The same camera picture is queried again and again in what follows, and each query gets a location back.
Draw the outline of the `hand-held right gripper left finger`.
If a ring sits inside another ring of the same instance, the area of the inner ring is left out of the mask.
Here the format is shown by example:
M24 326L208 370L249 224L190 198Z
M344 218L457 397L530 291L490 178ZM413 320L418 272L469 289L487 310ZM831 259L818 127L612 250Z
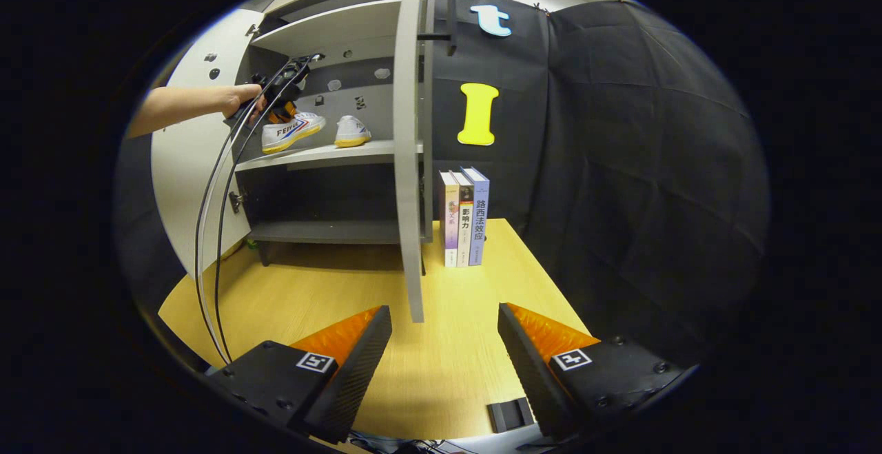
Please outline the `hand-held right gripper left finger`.
M391 332L390 307L372 307L292 344L259 343L208 381L278 428L339 444L349 436Z

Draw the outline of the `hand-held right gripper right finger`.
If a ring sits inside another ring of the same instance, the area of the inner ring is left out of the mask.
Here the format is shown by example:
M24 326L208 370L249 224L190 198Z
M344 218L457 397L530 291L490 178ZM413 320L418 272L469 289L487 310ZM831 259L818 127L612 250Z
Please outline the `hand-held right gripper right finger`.
M692 375L633 339L599 340L502 303L498 333L542 435L555 440L621 428Z

